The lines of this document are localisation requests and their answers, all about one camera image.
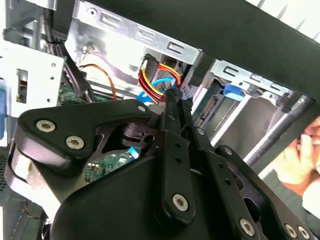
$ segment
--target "yellow wire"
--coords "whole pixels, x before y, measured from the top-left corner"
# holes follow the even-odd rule
[[[179,74],[176,70],[174,70],[172,67],[169,67],[169,66],[167,66],[167,65],[165,65],[165,64],[163,64],[163,63],[161,63],[161,62],[159,63],[159,65],[160,65],[161,67],[170,69],[170,70],[173,71],[177,76],[180,76],[180,74]]]
[[[159,94],[160,96],[163,96],[164,94],[162,92],[158,91],[157,89],[155,89],[154,86],[152,86],[152,84],[150,83],[150,81],[147,78],[146,71],[144,69],[141,69],[141,71],[142,71],[142,76],[145,79],[146,84],[148,84],[148,86],[152,89],[152,91],[154,91],[156,94]]]

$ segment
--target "rectangular hole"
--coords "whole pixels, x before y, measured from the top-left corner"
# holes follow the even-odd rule
[[[274,89],[274,90],[280,91],[280,89],[277,88],[277,87],[275,87],[273,84],[272,84],[270,87],[271,87],[272,89]]]
[[[103,24],[106,24],[112,28],[119,29],[120,24],[121,24],[121,19],[116,16],[112,16],[110,14],[107,14],[107,13],[102,13],[101,18],[100,18],[100,22]]]
[[[235,68],[232,68],[232,67],[230,67],[230,66],[226,66],[226,67],[223,69],[223,72],[224,72],[225,74],[228,74],[228,75],[232,76],[232,77],[235,77],[236,75],[235,75],[234,73],[238,73],[239,70],[237,70],[237,69],[235,69]]]
[[[155,37],[155,34],[151,31],[148,31],[146,29],[143,29],[141,27],[138,28],[138,33],[136,36],[138,39],[141,39],[143,41],[146,41],[148,43],[153,42],[153,38]]]
[[[26,104],[28,94],[28,71],[23,69],[17,69],[16,75],[18,77],[18,91],[15,97],[17,103]]]
[[[182,55],[182,51],[185,49],[184,46],[180,45],[180,44],[177,44],[173,41],[170,41],[168,43],[168,46],[166,47],[168,50],[176,53],[176,54],[179,54],[179,55]]]
[[[259,80],[255,74],[252,74],[250,76],[250,79],[252,79],[253,81],[256,81],[257,83],[261,83],[261,80]]]

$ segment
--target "blue latch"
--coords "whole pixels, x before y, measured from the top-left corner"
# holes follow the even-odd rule
[[[230,98],[236,101],[241,101],[245,97],[240,87],[237,87],[231,84],[227,84],[224,87],[223,95],[227,98]]]

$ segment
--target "green circuit board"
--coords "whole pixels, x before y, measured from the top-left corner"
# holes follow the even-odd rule
[[[87,184],[121,168],[132,160],[130,153],[110,154],[104,158],[87,163],[84,169],[84,179]]]
[[[95,96],[98,102],[107,101],[107,99]],[[63,86],[60,89],[58,105],[74,105],[85,104],[79,97],[77,97],[72,89],[68,86]],[[123,165],[132,160],[132,155],[129,152],[109,154],[104,158],[88,162],[84,168],[84,177],[87,184],[96,181],[97,179],[117,170]]]

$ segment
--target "black cable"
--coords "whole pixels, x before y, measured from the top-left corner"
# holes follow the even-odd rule
[[[70,57],[64,42],[52,35],[53,15],[53,10],[44,9],[44,32],[49,51],[52,55],[65,58],[64,71],[68,79],[68,82],[65,82],[65,84],[72,86],[72,90],[76,96],[85,96],[85,99],[89,103],[93,103],[96,100],[94,95],[91,94],[93,92],[91,86],[87,84],[87,81]]]

